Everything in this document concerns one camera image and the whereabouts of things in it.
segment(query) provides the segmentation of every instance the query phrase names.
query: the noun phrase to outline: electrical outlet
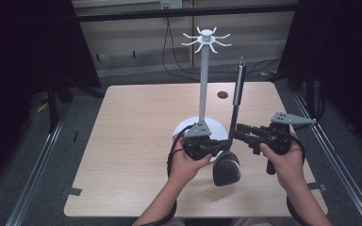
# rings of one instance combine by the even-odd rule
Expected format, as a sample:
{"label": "electrical outlet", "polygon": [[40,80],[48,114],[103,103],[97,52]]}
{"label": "electrical outlet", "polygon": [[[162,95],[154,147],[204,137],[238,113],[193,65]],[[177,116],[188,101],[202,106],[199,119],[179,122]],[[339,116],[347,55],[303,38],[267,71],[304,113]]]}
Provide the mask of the electrical outlet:
{"label": "electrical outlet", "polygon": [[182,0],[172,0],[171,8],[182,8]]}
{"label": "electrical outlet", "polygon": [[172,8],[171,0],[162,0],[160,1],[160,9],[170,9]]}

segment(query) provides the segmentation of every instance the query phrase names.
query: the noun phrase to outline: forearm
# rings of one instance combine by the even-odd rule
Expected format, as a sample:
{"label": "forearm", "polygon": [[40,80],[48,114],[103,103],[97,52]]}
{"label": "forearm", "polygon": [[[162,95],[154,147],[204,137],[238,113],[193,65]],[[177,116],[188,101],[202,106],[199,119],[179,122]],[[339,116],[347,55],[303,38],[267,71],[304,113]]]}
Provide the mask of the forearm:
{"label": "forearm", "polygon": [[167,217],[184,186],[185,184],[180,184],[175,180],[169,179],[133,225],[151,223]]}
{"label": "forearm", "polygon": [[305,222],[313,226],[331,225],[306,183],[286,191],[296,213]]}

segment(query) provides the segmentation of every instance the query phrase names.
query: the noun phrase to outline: wooden table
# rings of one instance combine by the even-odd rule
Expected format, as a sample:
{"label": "wooden table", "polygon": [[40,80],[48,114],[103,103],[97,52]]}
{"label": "wooden table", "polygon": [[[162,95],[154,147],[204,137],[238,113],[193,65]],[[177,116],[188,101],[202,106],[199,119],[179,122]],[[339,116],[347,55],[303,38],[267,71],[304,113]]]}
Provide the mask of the wooden table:
{"label": "wooden table", "polygon": [[[210,83],[206,116],[228,131],[234,83]],[[228,98],[217,96],[226,91]],[[167,181],[166,161],[174,128],[198,115],[199,84],[114,86],[107,90],[64,213],[69,217],[138,217]],[[238,122],[270,124],[285,109],[273,83],[245,83]],[[231,149],[241,179],[230,186],[213,184],[212,165],[204,167],[178,198],[179,218],[289,217],[286,193],[266,173],[267,159],[235,140]],[[314,182],[307,162],[304,176]],[[312,191],[327,213],[321,193]]]}

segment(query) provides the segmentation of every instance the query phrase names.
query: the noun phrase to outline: left hand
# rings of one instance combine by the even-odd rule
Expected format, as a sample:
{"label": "left hand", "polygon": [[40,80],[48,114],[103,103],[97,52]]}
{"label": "left hand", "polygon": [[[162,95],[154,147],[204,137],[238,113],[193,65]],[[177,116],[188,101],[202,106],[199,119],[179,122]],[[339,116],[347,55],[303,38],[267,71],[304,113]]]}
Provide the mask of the left hand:
{"label": "left hand", "polygon": [[[175,144],[174,150],[183,149],[185,137],[182,136]],[[184,150],[178,151],[173,156],[172,172],[169,180],[174,180],[177,183],[185,186],[190,180],[192,180],[198,171],[204,166],[208,165],[211,158],[211,154],[206,155],[204,158],[195,161],[191,159]]]}

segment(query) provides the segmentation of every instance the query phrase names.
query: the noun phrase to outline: white circular base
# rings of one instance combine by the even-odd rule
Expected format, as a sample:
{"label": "white circular base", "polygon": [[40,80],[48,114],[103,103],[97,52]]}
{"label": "white circular base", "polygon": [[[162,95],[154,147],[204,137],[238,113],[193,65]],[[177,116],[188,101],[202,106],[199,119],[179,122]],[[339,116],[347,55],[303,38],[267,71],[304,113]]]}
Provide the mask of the white circular base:
{"label": "white circular base", "polygon": [[[192,117],[192,118],[182,121],[181,123],[179,123],[177,125],[177,127],[175,127],[173,135],[178,134],[182,129],[184,129],[188,125],[192,125],[198,121],[199,121],[199,117]],[[205,117],[205,122],[206,122],[208,128],[210,129],[210,132],[211,132],[210,138],[211,139],[217,139],[217,140],[228,139],[227,131],[218,121],[215,121],[209,117]],[[210,159],[210,163],[213,163],[216,160],[217,156],[212,157]]]}

